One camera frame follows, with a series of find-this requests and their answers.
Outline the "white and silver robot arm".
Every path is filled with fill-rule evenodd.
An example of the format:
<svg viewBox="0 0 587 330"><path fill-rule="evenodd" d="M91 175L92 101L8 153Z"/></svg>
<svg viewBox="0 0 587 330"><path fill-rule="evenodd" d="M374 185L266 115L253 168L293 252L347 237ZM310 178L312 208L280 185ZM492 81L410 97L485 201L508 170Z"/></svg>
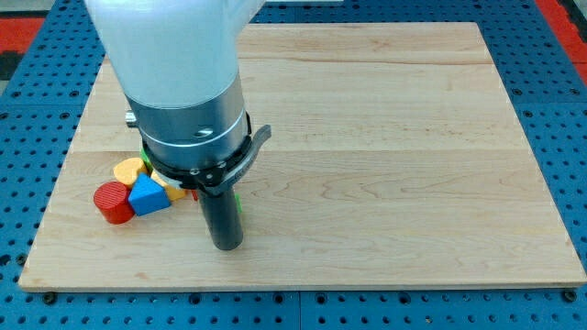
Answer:
<svg viewBox="0 0 587 330"><path fill-rule="evenodd" d="M86 0L138 130L157 160L206 169L248 124L237 38L264 0Z"/></svg>

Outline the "green block behind arm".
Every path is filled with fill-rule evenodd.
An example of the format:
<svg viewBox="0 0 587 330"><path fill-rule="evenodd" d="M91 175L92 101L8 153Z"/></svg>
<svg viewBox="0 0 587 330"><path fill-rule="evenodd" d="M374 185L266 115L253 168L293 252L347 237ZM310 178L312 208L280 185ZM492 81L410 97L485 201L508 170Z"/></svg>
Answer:
<svg viewBox="0 0 587 330"><path fill-rule="evenodd" d="M143 160L143 163L145 164L148 173L151 173L152 172L152 165L151 165L149 157L147 156L147 154L143 148L141 148L139 155L140 155L141 159Z"/></svg>

